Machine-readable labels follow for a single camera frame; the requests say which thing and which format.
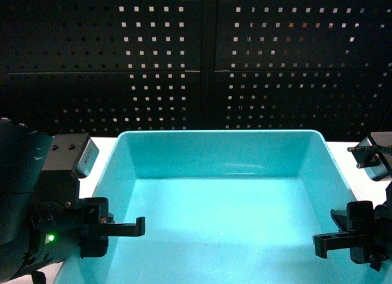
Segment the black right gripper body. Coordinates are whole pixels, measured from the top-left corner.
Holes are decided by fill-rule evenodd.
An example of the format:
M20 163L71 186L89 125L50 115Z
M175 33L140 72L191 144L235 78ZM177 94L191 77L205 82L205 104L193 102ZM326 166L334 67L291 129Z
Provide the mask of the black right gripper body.
M338 232L348 232L352 240L350 259L356 264L368 264L380 271L391 259L391 217L384 216L386 205L373 207L370 201L354 201L346 210L331 210Z

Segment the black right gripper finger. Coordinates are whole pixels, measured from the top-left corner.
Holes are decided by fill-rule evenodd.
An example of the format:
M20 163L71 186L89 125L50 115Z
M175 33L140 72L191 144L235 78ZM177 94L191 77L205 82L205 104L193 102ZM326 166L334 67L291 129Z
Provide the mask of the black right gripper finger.
M315 255L327 258L330 250L348 249L352 240L348 232L325 233L313 235Z

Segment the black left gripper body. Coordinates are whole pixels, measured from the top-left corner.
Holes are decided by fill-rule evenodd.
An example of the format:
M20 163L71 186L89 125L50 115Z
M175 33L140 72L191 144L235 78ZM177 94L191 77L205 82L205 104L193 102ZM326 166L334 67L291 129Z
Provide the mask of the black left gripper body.
M109 239L88 228L111 222L108 199L79 198L80 181L71 171L43 170L26 216L29 223L29 264L64 261L75 250L80 258L107 254Z

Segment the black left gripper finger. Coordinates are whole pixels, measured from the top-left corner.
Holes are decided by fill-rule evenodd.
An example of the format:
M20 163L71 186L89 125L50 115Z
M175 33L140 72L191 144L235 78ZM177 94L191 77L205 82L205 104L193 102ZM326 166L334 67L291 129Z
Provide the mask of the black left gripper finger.
M145 217L137 217L135 223L106 223L100 229L104 236L140 237L145 235Z

